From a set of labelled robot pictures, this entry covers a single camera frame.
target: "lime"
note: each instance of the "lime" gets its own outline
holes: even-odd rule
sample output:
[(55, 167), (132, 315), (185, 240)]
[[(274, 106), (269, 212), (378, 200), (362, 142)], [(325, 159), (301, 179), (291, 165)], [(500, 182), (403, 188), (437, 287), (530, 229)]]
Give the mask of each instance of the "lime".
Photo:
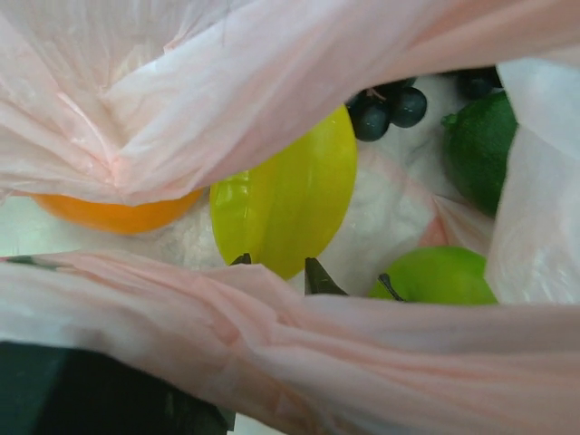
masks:
[(443, 165), (459, 193), (489, 216), (498, 210), (517, 121), (505, 92), (492, 93), (448, 115)]
[(498, 301), (483, 277), (486, 259), (463, 247), (421, 247), (395, 260), (370, 297), (445, 305)]

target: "white surface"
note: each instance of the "white surface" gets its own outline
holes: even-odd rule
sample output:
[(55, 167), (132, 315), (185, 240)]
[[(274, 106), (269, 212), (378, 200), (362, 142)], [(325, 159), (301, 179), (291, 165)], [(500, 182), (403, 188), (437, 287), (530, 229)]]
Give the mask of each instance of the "white surface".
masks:
[(268, 428), (259, 421), (239, 414), (236, 416), (235, 430), (228, 433), (233, 433), (234, 435), (283, 435), (282, 432)]
[(123, 249), (186, 267), (222, 266), (211, 236), (207, 198), (175, 224), (134, 237), (93, 231), (53, 217), (24, 197), (0, 208), (0, 256), (50, 254), (76, 249)]

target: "grape bunch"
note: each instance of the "grape bunch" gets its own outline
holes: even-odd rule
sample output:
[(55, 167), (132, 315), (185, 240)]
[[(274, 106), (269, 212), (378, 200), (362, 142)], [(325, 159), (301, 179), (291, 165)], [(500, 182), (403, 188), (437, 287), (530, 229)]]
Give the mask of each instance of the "grape bunch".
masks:
[(456, 77), (459, 95), (467, 100), (479, 100), (490, 95), (494, 89), (502, 89), (503, 84), (495, 66), (446, 72)]
[(402, 129), (413, 127), (427, 112), (427, 98), (412, 85), (415, 78), (399, 80), (365, 89), (346, 102), (356, 139), (379, 140), (391, 124)]

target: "fruit stem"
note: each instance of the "fruit stem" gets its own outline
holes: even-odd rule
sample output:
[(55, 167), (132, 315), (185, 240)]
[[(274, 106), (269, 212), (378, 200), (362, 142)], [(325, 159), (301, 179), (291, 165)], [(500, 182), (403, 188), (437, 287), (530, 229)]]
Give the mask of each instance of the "fruit stem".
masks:
[(382, 95), (380, 95), (377, 91), (374, 90), (374, 88), (369, 88), (367, 90), (367, 95), (374, 97), (378, 100), (381, 100), (382, 102), (385, 102), (387, 99), (384, 98)]
[(400, 297), (397, 292), (395, 292), (394, 288), (392, 288), (391, 277), (388, 274), (380, 274), (379, 282), (384, 286), (384, 288), (387, 289), (395, 301), (407, 302), (402, 297)]
[(443, 127), (446, 127), (447, 129), (453, 127), (455, 124), (457, 124), (457, 114), (455, 114), (455, 113), (452, 113), (451, 115), (444, 116), (441, 119), (441, 125)]

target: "plastic bag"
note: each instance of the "plastic bag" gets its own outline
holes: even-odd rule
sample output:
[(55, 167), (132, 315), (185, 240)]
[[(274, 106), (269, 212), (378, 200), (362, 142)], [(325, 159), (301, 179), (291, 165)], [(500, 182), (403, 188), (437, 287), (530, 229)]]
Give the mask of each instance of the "plastic bag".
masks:
[[(502, 301), (578, 302), (578, 7), (2, 0), (0, 189), (177, 198), (254, 166), (367, 85), (541, 55), (569, 66), (500, 68), (521, 128), (495, 230), (440, 180), (429, 147), (362, 147), (359, 179), (380, 172), (388, 188), (359, 188), (358, 199), (384, 196), (345, 220), (356, 230), (342, 243), (356, 235), (360, 248), (333, 242), (325, 254), (363, 293), (405, 250), (462, 244), (488, 253)], [(365, 251), (376, 228), (395, 243)], [(36, 261), (56, 273), (0, 265), (0, 339), (99, 350), (290, 434), (580, 423), (576, 306), (303, 298), (259, 266), (194, 273), (80, 252)]]
[(125, 253), (33, 261), (0, 265), (0, 339), (105, 352), (289, 435), (580, 425), (579, 306), (302, 297), (262, 266)]
[(0, 189), (179, 198), (265, 160), (367, 85), (567, 48), (577, 11), (575, 0), (2, 0)]

